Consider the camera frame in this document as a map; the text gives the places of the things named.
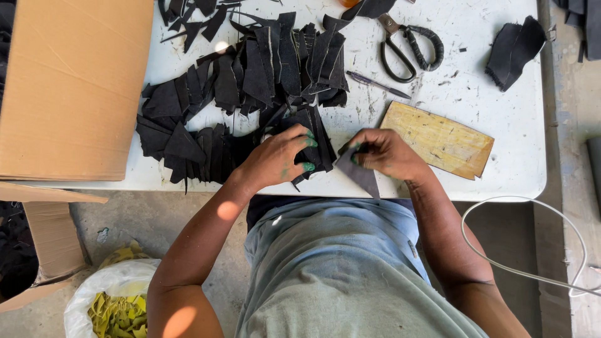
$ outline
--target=person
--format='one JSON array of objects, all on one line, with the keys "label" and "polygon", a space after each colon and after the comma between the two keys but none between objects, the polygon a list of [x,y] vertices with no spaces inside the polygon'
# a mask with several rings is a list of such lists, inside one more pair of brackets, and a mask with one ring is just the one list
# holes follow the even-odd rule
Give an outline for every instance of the person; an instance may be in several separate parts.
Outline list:
[{"label": "person", "polygon": [[[192,217],[148,288],[149,338],[223,336],[201,285],[251,198],[314,168],[294,164],[303,148],[317,146],[313,138],[299,124],[269,137]],[[236,336],[529,337],[489,263],[463,240],[461,217],[430,167],[394,131],[363,129],[348,144],[364,143],[370,151],[353,161],[404,180],[416,217],[393,201],[360,198],[263,212],[244,244],[251,278]],[[415,250],[419,235],[446,298],[430,286]]]}]

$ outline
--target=scissor handle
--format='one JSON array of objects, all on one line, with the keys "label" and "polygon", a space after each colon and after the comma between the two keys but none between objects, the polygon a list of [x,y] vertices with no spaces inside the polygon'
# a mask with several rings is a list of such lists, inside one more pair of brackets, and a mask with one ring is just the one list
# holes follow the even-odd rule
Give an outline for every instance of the scissor handle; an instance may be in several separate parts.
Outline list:
[{"label": "scissor handle", "polygon": [[[411,72],[411,76],[410,77],[408,77],[406,79],[403,79],[403,78],[397,76],[395,73],[392,72],[392,70],[388,66],[388,62],[386,62],[386,45],[390,46],[390,48],[392,49],[392,51],[395,54],[397,54],[397,56],[405,64],[405,67],[407,67],[407,69]],[[403,54],[403,52],[392,42],[392,40],[390,39],[389,35],[386,36],[386,41],[383,41],[383,42],[380,43],[380,56],[382,57],[382,63],[384,64],[384,69],[386,70],[386,73],[393,80],[395,80],[397,82],[400,82],[402,84],[408,84],[411,81],[413,81],[413,79],[415,79],[415,75],[417,74],[417,72],[415,71],[414,66],[411,64],[411,62],[409,61],[409,59],[407,59],[407,57],[405,56],[405,54]]]},{"label": "scissor handle", "polygon": [[[431,64],[429,64],[428,61],[426,61],[426,59],[422,55],[412,31],[427,37],[432,42],[432,45],[434,46],[435,58],[434,62],[432,62]],[[413,53],[417,58],[419,67],[422,70],[425,70],[426,72],[432,72],[433,70],[436,70],[438,67],[440,67],[445,55],[445,46],[442,44],[441,38],[439,38],[438,35],[436,35],[436,33],[429,30],[428,28],[418,26],[407,26],[403,30],[403,32],[407,35],[407,41],[409,42],[409,46],[411,46],[411,49],[413,50]]]}]

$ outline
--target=yellow wooden board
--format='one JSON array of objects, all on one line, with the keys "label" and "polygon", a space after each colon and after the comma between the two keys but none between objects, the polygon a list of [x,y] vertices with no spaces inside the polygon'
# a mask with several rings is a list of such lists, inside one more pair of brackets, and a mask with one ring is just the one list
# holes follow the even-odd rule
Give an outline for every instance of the yellow wooden board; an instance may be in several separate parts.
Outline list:
[{"label": "yellow wooden board", "polygon": [[495,142],[461,123],[395,101],[380,128],[395,130],[429,165],[470,180],[482,175]]}]

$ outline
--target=plastic bag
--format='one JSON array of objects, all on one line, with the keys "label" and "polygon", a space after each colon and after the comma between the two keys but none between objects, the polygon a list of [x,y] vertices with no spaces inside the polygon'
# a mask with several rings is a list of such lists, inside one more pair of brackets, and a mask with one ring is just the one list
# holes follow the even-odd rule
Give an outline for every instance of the plastic bag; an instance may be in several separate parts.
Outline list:
[{"label": "plastic bag", "polygon": [[67,338],[97,338],[88,310],[98,292],[127,297],[148,292],[160,259],[133,259],[109,265],[89,276],[73,295],[65,309]]}]

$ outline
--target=white cable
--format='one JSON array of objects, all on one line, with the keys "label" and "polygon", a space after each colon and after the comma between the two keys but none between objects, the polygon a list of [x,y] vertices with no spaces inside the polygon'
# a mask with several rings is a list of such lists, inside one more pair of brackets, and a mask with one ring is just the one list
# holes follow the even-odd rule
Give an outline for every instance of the white cable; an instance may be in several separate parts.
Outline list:
[{"label": "white cable", "polygon": [[[497,262],[495,262],[492,259],[489,259],[488,257],[486,257],[485,255],[483,255],[482,253],[480,253],[476,248],[474,248],[474,246],[469,242],[468,237],[465,235],[465,228],[464,228],[464,224],[465,224],[465,218],[468,216],[469,212],[473,209],[475,209],[476,207],[491,201],[491,200],[497,200],[499,198],[506,198],[506,197],[511,197],[511,198],[521,198],[524,200],[528,200],[528,201],[532,201],[534,203],[540,204],[542,206],[545,206],[547,208],[549,208],[550,210],[552,210],[553,212],[555,212],[556,214],[558,214],[559,216],[561,216],[564,220],[566,220],[568,222],[568,224],[570,224],[570,227],[572,227],[572,229],[574,229],[574,232],[576,232],[576,235],[578,236],[578,239],[580,240],[580,244],[582,245],[582,263],[580,264],[580,268],[578,268],[578,271],[576,272],[576,275],[574,275],[574,279],[572,280],[571,284],[568,283],[563,283],[561,281],[556,281],[553,279],[549,279],[549,278],[544,278],[541,276],[537,276],[537,275],[533,275],[533,274],[529,274],[527,272],[522,272],[516,269],[512,269],[509,268],[507,266],[504,266],[502,264],[499,264]],[[543,281],[545,283],[549,283],[549,284],[554,284],[554,285],[558,285],[558,286],[563,286],[563,287],[567,287],[570,289],[570,291],[568,292],[568,295],[570,297],[580,297],[583,295],[586,295],[587,293],[590,293],[592,295],[595,296],[599,296],[601,297],[601,293],[597,292],[601,290],[601,287],[598,287],[597,289],[585,289],[584,287],[579,287],[576,286],[576,282],[578,281],[578,278],[580,277],[580,274],[582,273],[582,270],[584,269],[585,265],[587,264],[587,259],[588,259],[588,254],[587,254],[587,246],[584,244],[584,240],[582,238],[582,236],[580,235],[580,232],[578,231],[578,229],[576,229],[576,227],[574,226],[574,224],[572,223],[572,221],[570,221],[564,214],[562,214],[560,211],[558,211],[557,209],[555,209],[554,207],[545,204],[541,201],[537,201],[537,200],[533,200],[531,198],[528,197],[522,197],[522,196],[497,196],[497,197],[492,197],[492,198],[488,198],[487,200],[483,200],[482,202],[478,202],[476,204],[474,204],[473,206],[471,206],[466,212],[465,214],[463,214],[463,217],[461,217],[461,234],[463,235],[463,239],[465,240],[465,242],[469,245],[469,247],[478,254],[478,256],[486,259],[490,264],[493,264],[495,266],[498,266],[499,268],[503,269],[503,270],[507,270],[509,272],[513,272],[514,274],[518,274],[518,275],[522,275],[524,277],[528,277],[528,278],[532,278],[532,279],[536,279],[536,280],[540,280]]]}]

